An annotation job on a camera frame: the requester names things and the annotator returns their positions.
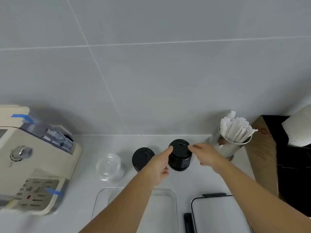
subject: espresso machine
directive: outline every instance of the espresso machine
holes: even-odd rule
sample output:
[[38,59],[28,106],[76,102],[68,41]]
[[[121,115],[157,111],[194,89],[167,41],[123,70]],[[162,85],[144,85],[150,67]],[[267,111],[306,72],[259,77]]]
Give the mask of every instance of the espresso machine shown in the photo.
[[44,215],[57,209],[81,146],[26,106],[0,105],[0,208]]

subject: stack of cups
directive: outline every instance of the stack of cups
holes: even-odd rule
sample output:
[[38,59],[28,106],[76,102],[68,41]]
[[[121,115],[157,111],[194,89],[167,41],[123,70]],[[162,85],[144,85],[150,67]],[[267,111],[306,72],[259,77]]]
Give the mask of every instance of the stack of cups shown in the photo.
[[290,145],[302,147],[311,144],[311,105],[290,116],[282,126]]

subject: black cup lid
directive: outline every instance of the black cup lid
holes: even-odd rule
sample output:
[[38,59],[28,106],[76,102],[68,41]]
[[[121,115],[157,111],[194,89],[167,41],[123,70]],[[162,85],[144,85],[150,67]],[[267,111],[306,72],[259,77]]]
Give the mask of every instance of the black cup lid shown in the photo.
[[142,170],[144,166],[151,160],[154,156],[154,152],[146,147],[139,148],[135,151],[132,157],[132,164],[136,171]]
[[173,146],[172,155],[176,158],[188,158],[192,155],[192,152],[188,149],[189,143],[182,139],[177,139],[171,142],[169,146]]

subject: clear plastic cup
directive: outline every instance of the clear plastic cup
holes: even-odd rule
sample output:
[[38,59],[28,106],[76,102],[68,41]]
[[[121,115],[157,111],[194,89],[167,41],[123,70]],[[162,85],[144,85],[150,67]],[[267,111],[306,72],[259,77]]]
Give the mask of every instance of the clear plastic cup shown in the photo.
[[113,183],[123,178],[125,169],[118,155],[107,154],[96,164],[96,172],[101,180]]

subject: gray tile wall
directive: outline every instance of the gray tile wall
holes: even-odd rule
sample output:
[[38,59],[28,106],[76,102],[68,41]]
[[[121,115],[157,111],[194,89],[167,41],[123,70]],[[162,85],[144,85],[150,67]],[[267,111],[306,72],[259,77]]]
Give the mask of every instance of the gray tile wall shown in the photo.
[[79,134],[209,134],[311,94],[311,0],[0,0],[0,103]]

